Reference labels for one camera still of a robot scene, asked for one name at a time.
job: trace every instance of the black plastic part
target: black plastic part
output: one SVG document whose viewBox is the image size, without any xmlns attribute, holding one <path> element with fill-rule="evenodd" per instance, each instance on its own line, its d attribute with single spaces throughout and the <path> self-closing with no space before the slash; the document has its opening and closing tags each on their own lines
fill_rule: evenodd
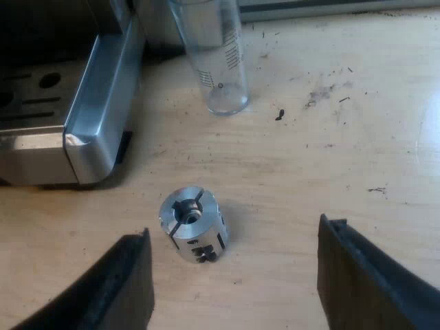
<svg viewBox="0 0 440 330">
<path fill-rule="evenodd" d="M 121 164 L 124 161 L 125 153 L 129 147 L 131 138 L 133 137 L 132 131 L 122 132 L 121 142 L 119 144 L 118 153 L 116 154 L 116 164 Z"/>
<path fill-rule="evenodd" d="M 12 330 L 145 330 L 153 308 L 145 230 L 123 236 L 71 287 Z"/>
<path fill-rule="evenodd" d="M 347 220 L 321 215 L 318 293 L 330 329 L 440 329 L 440 291 Z"/>
</svg>

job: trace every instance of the metal shaft coupling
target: metal shaft coupling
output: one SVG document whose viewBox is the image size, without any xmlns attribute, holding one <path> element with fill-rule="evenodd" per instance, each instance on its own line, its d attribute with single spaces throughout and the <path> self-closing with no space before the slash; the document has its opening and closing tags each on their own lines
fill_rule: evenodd
<svg viewBox="0 0 440 330">
<path fill-rule="evenodd" d="M 169 195 L 160 207 L 162 229 L 181 257 L 192 263 L 215 261 L 229 234 L 214 195 L 200 187 L 185 187 Z"/>
</svg>

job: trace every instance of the wooden table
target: wooden table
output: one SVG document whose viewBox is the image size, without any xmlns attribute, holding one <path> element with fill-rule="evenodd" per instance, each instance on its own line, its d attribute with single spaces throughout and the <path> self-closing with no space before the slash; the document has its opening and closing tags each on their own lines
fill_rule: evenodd
<svg viewBox="0 0 440 330">
<path fill-rule="evenodd" d="M 247 24 L 252 101 L 229 118 L 208 113 L 184 57 L 146 66 L 135 135 L 110 180 L 0 189 L 0 328 L 144 227 L 149 329 L 326 329 L 322 212 L 440 286 L 439 25 L 439 9 Z M 215 193 L 230 224 L 227 251 L 209 265 L 180 259 L 157 218 L 169 193 L 194 184 Z"/>
</svg>

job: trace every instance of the espresso machine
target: espresso machine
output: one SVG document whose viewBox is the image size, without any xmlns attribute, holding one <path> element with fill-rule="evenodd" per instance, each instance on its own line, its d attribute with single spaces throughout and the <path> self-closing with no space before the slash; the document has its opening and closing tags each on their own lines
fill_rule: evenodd
<svg viewBox="0 0 440 330">
<path fill-rule="evenodd" d="M 140 74 L 143 0 L 2 0 L 0 180 L 93 184 L 113 170 Z"/>
</svg>

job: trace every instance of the small black particle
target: small black particle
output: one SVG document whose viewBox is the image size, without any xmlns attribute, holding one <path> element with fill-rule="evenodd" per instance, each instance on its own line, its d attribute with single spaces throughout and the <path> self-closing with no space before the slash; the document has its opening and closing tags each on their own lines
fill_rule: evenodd
<svg viewBox="0 0 440 330">
<path fill-rule="evenodd" d="M 369 193 L 371 193 L 373 191 L 378 191 L 378 192 L 382 193 L 383 195 L 385 195 L 386 188 L 370 188 L 370 189 L 367 189 L 367 191 Z"/>
<path fill-rule="evenodd" d="M 275 118 L 275 120 L 281 120 L 283 118 L 283 116 L 284 116 L 284 109 L 281 109 L 278 117 Z"/>
</svg>

